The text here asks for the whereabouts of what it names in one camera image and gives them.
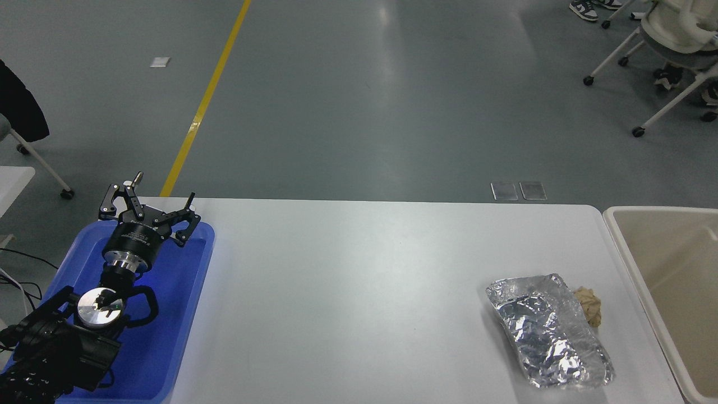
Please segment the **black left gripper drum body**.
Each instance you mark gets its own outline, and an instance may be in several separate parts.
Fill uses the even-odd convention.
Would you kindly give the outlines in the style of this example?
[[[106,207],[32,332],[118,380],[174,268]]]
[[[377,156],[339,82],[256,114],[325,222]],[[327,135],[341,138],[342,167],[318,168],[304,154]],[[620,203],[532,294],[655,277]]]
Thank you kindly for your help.
[[[142,223],[121,222],[103,248],[103,258],[108,264],[126,261],[152,265],[168,237],[167,227],[153,228]]]

